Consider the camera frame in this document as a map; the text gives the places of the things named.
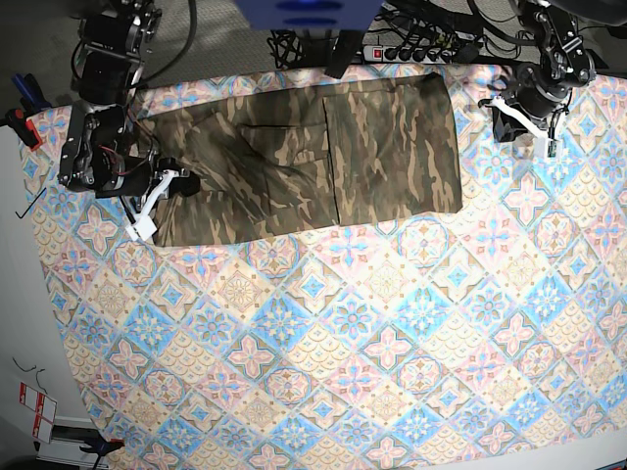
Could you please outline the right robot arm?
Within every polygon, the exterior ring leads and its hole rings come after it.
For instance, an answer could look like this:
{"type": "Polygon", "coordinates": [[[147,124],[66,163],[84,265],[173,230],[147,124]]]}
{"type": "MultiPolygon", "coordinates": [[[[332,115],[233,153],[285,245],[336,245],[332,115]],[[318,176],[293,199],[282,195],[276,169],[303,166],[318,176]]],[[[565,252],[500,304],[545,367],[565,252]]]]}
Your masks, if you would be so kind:
{"type": "Polygon", "coordinates": [[[145,85],[142,55],[161,17],[152,1],[99,1],[81,13],[71,61],[79,99],[72,105],[58,181],[73,192],[119,199],[134,241],[156,234],[151,212],[160,200],[195,186],[190,171],[163,156],[158,139],[131,115],[145,85]]]}

